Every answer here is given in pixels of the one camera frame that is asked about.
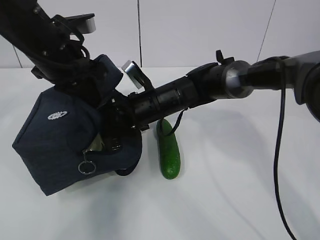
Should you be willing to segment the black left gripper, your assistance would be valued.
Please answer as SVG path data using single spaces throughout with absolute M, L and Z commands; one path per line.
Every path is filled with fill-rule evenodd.
M 113 70 L 113 63 L 106 58 L 88 60 L 77 73 L 57 83 L 54 88 L 64 94 L 78 97 L 96 108 L 103 100 L 106 78 Z

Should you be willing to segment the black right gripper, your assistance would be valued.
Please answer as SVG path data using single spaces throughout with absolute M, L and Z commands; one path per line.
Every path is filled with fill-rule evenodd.
M 142 131 L 148 128 L 137 122 L 127 96 L 112 91 L 101 106 L 101 114 L 101 136 L 108 152 L 124 151 L 127 147 L 142 151 Z

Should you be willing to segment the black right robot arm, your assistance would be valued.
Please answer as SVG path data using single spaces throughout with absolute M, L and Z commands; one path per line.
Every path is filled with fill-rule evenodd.
M 257 90 L 291 89 L 298 105 L 305 105 L 315 118 L 320 117 L 320 53 L 273 56 L 250 64 L 225 58 L 216 52 L 216 61 L 199 66 L 185 76 L 153 86 L 134 63 L 120 71 L 103 56 L 110 93 L 106 100 L 108 127 L 102 132 L 103 146 L 117 151 L 124 137 L 135 129 L 145 130 L 150 123 L 176 112 L 217 100 L 244 99 Z

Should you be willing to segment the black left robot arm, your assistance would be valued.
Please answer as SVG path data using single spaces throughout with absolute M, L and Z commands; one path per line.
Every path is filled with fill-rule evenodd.
M 31 72 L 56 91 L 99 108 L 113 92 L 108 69 L 91 59 L 84 35 L 94 32 L 94 13 L 49 17 L 36 0 L 2 0 L 0 34 L 34 64 Z

